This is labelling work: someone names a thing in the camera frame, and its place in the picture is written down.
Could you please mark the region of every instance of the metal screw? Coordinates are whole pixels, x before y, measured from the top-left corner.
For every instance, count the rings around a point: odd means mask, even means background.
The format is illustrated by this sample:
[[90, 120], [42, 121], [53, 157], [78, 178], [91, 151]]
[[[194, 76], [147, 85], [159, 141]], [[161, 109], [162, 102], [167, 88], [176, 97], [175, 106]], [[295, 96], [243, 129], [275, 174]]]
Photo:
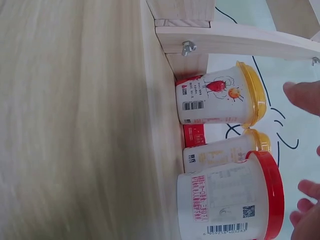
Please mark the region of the metal screw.
[[320, 59], [317, 58], [316, 56], [312, 58], [312, 67], [315, 66], [315, 64], [319, 64], [320, 63]]
[[189, 53], [197, 49], [197, 45], [192, 41], [185, 41], [182, 43], [182, 56], [186, 57]]

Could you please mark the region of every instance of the qr code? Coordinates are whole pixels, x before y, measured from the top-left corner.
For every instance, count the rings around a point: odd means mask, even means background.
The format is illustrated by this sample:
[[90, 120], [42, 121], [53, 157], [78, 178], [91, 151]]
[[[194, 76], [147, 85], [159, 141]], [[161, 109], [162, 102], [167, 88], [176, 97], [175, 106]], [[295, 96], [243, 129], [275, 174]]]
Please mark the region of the qr code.
[[243, 217], [244, 219], [252, 218], [256, 215], [256, 205], [244, 206], [243, 208]]
[[195, 157], [195, 155], [194, 155], [194, 154], [189, 155], [189, 163], [191, 164], [191, 163], [195, 163], [195, 162], [196, 162], [196, 157]]

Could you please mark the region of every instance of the yogurt cup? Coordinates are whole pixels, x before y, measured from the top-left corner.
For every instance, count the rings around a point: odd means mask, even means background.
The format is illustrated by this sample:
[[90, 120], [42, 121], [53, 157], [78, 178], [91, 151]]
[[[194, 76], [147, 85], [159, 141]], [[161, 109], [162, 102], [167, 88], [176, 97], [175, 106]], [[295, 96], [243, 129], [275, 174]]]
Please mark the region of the yogurt cup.
[[239, 61], [227, 70], [178, 81], [176, 100], [184, 125], [239, 123], [248, 128], [267, 111], [260, 78]]
[[186, 173], [202, 171], [224, 164], [241, 163], [249, 151], [268, 151], [271, 153], [269, 137], [254, 129], [246, 129], [241, 136], [214, 143], [188, 147], [183, 150]]
[[251, 151], [246, 159], [178, 177], [182, 240], [269, 240], [278, 236], [285, 212], [278, 166], [265, 151]]

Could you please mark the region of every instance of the yellow lid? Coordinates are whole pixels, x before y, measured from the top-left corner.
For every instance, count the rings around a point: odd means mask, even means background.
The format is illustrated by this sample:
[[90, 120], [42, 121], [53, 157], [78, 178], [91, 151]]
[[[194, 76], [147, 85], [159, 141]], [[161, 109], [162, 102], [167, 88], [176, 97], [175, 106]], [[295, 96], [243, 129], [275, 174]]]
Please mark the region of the yellow lid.
[[268, 135], [250, 128], [246, 129], [243, 134], [249, 134], [254, 137], [255, 147], [257, 151], [272, 153], [271, 142]]
[[266, 95], [256, 71], [244, 62], [237, 61], [236, 65], [241, 68], [245, 76], [246, 84], [251, 96], [253, 117], [251, 122], [247, 122], [242, 125], [244, 128], [249, 128], [265, 116], [267, 112]]

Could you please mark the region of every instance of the barcode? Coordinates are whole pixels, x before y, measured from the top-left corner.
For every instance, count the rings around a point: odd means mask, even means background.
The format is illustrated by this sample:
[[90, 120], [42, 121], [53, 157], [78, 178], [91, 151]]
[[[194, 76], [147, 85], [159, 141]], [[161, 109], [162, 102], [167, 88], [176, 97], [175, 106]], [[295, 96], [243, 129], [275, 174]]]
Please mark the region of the barcode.
[[185, 101], [182, 104], [182, 109], [184, 111], [203, 109], [204, 107], [204, 101]]
[[194, 154], [189, 155], [189, 163], [191, 164], [191, 163], [195, 163], [195, 162], [196, 162], [196, 157], [195, 157], [195, 155], [194, 155]]
[[227, 225], [214, 225], [206, 227], [208, 234], [232, 234], [240, 233], [248, 230], [248, 223], [236, 223]]

